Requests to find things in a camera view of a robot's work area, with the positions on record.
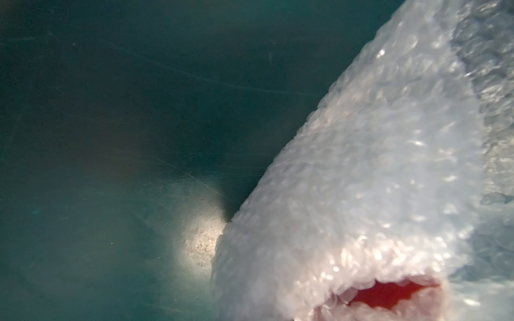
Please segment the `white mug red inside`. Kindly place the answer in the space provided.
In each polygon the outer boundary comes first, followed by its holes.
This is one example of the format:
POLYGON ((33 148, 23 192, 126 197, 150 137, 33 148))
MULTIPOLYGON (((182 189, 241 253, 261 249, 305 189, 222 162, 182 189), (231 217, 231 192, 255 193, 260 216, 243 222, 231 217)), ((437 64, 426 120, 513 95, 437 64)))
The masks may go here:
POLYGON ((366 304, 371 308, 392 310, 401 300, 410 300, 413 295, 426 288, 439 289, 440 284, 421 285, 412 280, 404 280, 400 283, 376 282, 368 289, 358 290, 355 298, 351 299, 348 305, 366 304))

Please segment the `clear bubble wrap sheet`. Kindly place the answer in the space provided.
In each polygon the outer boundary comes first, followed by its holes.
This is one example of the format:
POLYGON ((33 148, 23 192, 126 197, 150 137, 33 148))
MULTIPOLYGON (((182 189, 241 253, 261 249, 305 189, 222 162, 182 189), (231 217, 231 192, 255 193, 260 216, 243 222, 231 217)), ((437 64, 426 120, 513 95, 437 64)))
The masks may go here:
POLYGON ((513 319, 513 2, 406 1, 224 228, 218 320, 513 319), (376 282, 426 288, 349 306, 376 282))

